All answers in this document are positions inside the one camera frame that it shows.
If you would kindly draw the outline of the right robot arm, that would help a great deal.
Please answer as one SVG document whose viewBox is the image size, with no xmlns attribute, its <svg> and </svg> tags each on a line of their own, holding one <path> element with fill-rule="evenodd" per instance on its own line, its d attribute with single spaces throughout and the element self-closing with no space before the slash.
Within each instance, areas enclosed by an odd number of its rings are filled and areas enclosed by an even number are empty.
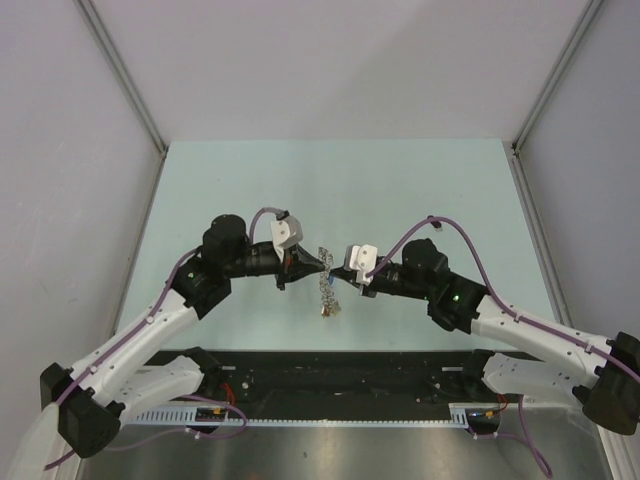
<svg viewBox="0 0 640 480">
<path fill-rule="evenodd" d="M 424 300 L 428 317 L 446 331 L 461 331 L 509 345 L 529 360 L 474 353 L 461 376 L 473 401 L 491 394 L 524 395 L 578 407 L 596 425 L 620 435 L 639 424 L 639 341 L 575 330 L 532 316 L 498 300 L 490 289 L 453 272 L 429 239 L 403 247 L 398 263 L 385 263 L 371 245 L 348 249 L 331 277 L 378 294 Z"/>
</svg>

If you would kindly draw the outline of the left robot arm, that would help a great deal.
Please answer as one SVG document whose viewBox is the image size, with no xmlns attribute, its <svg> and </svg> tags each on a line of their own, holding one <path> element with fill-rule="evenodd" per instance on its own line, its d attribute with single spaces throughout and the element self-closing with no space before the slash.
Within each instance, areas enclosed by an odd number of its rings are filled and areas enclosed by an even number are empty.
<svg viewBox="0 0 640 480">
<path fill-rule="evenodd" d="M 323 263 L 301 247 L 301 227 L 293 216 L 279 213 L 271 232 L 271 240 L 252 243 L 241 217 L 215 218 L 201 245 L 177 261 L 155 303 L 137 320 L 72 366 L 53 363 L 41 373 L 41 406 L 56 407 L 53 429 L 72 453 L 96 455 L 145 410 L 181 397 L 207 400 L 219 392 L 221 365 L 201 348 L 154 372 L 139 370 L 229 296 L 233 279 L 272 276 L 284 289 L 323 272 Z"/>
</svg>

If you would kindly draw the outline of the steel disc with key rings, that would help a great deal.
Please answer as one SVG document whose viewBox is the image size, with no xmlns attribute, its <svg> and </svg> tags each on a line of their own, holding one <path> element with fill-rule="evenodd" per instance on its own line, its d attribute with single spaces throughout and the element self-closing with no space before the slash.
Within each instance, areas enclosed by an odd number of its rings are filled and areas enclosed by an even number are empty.
<svg viewBox="0 0 640 480">
<path fill-rule="evenodd" d="M 328 249 L 320 246 L 318 248 L 318 259 L 321 260 L 325 266 L 325 271 L 320 274 L 319 278 L 321 310 L 323 307 L 327 307 L 331 310 L 334 305 L 340 305 L 336 298 L 333 286 L 331 286 L 328 282 L 329 274 L 334 264 L 333 256 Z"/>
</svg>

